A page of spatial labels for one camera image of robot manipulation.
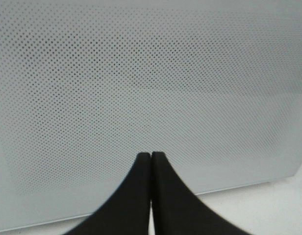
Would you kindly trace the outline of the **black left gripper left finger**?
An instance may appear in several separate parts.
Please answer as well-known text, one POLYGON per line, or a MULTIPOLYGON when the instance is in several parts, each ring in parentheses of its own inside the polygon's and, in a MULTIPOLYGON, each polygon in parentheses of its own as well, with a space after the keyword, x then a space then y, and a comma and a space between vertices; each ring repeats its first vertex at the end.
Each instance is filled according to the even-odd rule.
POLYGON ((147 235, 150 219, 150 153, 139 153, 116 191, 67 235, 147 235))

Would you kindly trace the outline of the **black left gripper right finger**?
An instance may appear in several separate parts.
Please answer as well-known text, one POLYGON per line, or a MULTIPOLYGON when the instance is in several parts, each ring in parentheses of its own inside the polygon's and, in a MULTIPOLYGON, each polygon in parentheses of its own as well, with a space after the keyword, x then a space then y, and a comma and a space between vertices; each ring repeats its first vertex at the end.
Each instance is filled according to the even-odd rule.
POLYGON ((180 179, 165 153, 153 152, 152 213, 157 235, 245 235, 205 205, 180 179))

